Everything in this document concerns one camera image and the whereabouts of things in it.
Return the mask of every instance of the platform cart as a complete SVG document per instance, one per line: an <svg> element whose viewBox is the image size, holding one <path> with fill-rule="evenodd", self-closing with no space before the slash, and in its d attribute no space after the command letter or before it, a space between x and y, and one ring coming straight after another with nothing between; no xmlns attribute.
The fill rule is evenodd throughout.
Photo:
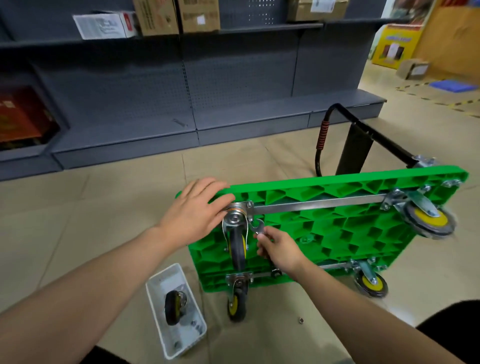
<svg viewBox="0 0 480 364"><path fill-rule="evenodd" d="M320 155L335 110L351 127L336 175L321 177ZM407 169L360 173L374 141ZM189 246L203 290L227 291L232 321L245 318L250 287L291 281L256 254L253 235L264 224L288 232L312 262L333 276L352 275L365 294L385 297L388 286L379 272L416 235L442 239L454 232L455 219L444 205L468 177L457 166L414 156L340 104L325 114L315 168L318 177L235 185L221 191L233 193L235 202L227 207L221 226Z"/></svg>

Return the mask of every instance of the caster wheel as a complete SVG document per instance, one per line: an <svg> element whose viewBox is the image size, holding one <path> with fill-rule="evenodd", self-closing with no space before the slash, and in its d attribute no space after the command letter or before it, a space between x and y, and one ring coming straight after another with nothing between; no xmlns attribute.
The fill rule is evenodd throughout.
<svg viewBox="0 0 480 364"><path fill-rule="evenodd" d="M236 290L233 294L233 300L227 301L227 312L231 321L241 322L247 314L247 295L242 290Z"/></svg>
<svg viewBox="0 0 480 364"><path fill-rule="evenodd" d="M183 292L170 291L165 296L165 319L167 324L175 326L185 314L187 296Z"/></svg>
<svg viewBox="0 0 480 364"><path fill-rule="evenodd" d="M377 274L377 284L371 284L367 277L360 271L355 277L355 283L370 297L383 298L388 294L387 282L383 279L382 276Z"/></svg>
<svg viewBox="0 0 480 364"><path fill-rule="evenodd" d="M245 259L247 256L247 245L243 232L244 228L237 226L228 233L228 251L232 257L233 268L238 272L245 270Z"/></svg>
<svg viewBox="0 0 480 364"><path fill-rule="evenodd" d="M441 208L437 209L440 214L437 218L428 216L410 202L406 203L403 209L407 222L421 236L432 239L442 239L455 231L455 218Z"/></svg>

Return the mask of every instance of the white tray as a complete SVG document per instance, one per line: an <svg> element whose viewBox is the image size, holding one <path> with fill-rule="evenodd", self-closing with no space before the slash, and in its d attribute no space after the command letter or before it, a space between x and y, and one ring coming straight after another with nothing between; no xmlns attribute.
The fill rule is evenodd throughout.
<svg viewBox="0 0 480 364"><path fill-rule="evenodd" d="M175 263L150 277L145 286L163 354L168 360L174 359L205 336L207 324L180 264ZM165 319L165 296L172 290L187 295L186 313L175 326L169 326Z"/></svg>

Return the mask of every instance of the blue mat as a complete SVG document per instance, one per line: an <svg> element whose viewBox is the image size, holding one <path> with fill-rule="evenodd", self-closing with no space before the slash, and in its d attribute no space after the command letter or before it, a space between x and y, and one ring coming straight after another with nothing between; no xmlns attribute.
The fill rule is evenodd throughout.
<svg viewBox="0 0 480 364"><path fill-rule="evenodd" d="M429 86L439 88L445 91L455 92L455 93L473 91L478 88L478 86L464 84L462 82L458 82L454 80L435 81L429 84Z"/></svg>

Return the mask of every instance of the hand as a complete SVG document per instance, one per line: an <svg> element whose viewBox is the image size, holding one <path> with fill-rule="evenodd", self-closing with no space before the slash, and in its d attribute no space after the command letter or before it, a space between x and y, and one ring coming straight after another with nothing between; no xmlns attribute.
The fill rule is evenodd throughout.
<svg viewBox="0 0 480 364"><path fill-rule="evenodd" d="M207 236L222 222L227 214L223 209L235 200L235 196L225 194L210 204L208 201L218 191L229 187L228 183L217 181L214 177L187 184L158 223L164 238L178 249Z"/></svg>
<svg viewBox="0 0 480 364"><path fill-rule="evenodd" d="M265 226L264 232L265 234L257 235L257 254L264 257L270 256L277 268L287 273L292 279L296 279L297 272L308 260L307 257L287 232L273 226Z"/></svg>

